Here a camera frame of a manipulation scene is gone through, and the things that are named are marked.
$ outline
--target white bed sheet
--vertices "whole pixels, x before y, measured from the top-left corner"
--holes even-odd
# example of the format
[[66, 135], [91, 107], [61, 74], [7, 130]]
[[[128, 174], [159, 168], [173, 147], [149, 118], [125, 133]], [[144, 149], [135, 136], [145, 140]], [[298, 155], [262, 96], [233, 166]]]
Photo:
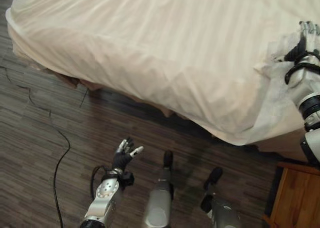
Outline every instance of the white bed sheet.
[[152, 101], [236, 145], [303, 126], [286, 94], [300, 20], [319, 0], [14, 0], [18, 56]]

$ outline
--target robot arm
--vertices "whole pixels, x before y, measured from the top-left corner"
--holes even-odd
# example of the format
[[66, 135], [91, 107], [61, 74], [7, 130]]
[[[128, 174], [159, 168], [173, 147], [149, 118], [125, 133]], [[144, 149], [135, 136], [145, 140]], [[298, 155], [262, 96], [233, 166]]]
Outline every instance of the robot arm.
[[96, 194], [87, 213], [84, 216], [81, 228], [110, 227], [117, 205], [121, 201], [126, 186], [133, 185], [134, 176], [125, 172], [126, 165], [139, 153], [143, 147], [134, 149], [132, 139], [124, 139], [115, 152], [111, 171], [107, 171], [96, 189]]
[[303, 119], [301, 147], [310, 164], [320, 167], [320, 27], [300, 22], [300, 42], [285, 57], [294, 62], [284, 80]]

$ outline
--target wooden nightstand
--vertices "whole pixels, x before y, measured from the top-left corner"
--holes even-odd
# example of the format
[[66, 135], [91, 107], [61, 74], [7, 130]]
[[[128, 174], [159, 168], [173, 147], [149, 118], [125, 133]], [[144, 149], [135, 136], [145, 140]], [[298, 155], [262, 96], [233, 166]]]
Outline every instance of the wooden nightstand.
[[279, 162], [283, 167], [270, 227], [320, 228], [320, 171], [305, 165]]

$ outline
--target wooden floor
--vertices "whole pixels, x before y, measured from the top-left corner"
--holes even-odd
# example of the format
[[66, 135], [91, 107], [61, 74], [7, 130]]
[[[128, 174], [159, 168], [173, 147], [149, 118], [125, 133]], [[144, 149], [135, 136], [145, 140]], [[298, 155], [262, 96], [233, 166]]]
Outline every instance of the wooden floor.
[[[244, 227], [261, 227], [261, 216], [275, 172], [277, 157], [250, 147], [235, 147], [194, 123], [137, 104], [109, 90], [88, 94], [70, 89], [44, 73], [27, 68], [12, 53], [5, 10], [12, 0], [0, 0], [0, 65], [13, 82], [32, 88], [33, 100], [52, 109], [56, 126], [72, 148], [57, 174], [57, 193], [66, 227], [77, 227], [90, 204], [91, 171], [110, 164], [115, 147], [130, 135], [145, 151], [128, 166], [135, 184], [124, 193], [114, 227], [140, 227], [148, 193], [161, 171], [163, 152], [174, 152], [175, 199], [172, 227], [209, 227], [200, 210], [202, 184], [221, 166], [218, 187], [239, 211]], [[48, 113], [28, 100], [27, 90], [11, 84], [0, 69], [0, 146], [2, 157], [2, 227], [58, 227], [53, 197], [56, 162], [66, 142], [52, 129]]]

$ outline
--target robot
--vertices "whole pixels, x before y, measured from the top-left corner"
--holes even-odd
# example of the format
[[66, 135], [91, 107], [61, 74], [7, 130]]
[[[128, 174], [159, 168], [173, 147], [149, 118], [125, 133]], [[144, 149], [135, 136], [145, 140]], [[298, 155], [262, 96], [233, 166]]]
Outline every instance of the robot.
[[[301, 140], [301, 148], [309, 163], [320, 168], [320, 27], [312, 22], [300, 22], [300, 41], [287, 55], [279, 61], [294, 62], [294, 66], [286, 73], [285, 83], [289, 87], [289, 95], [304, 119], [305, 136]], [[134, 176], [125, 172], [127, 164], [143, 147], [134, 149], [132, 139], [122, 141], [118, 147], [111, 170], [106, 170], [101, 184], [96, 190], [94, 201], [89, 206], [81, 228], [110, 227], [113, 214], [121, 200], [126, 186], [134, 183]], [[167, 151], [163, 159], [162, 176], [155, 189], [150, 193], [149, 201], [142, 221], [143, 228], [164, 228], [170, 226], [170, 214], [174, 187], [171, 184], [173, 154]], [[216, 167], [203, 188], [205, 196], [201, 209], [211, 219], [214, 228], [241, 227], [240, 218], [232, 205], [221, 199], [215, 192], [215, 184], [223, 171]]]

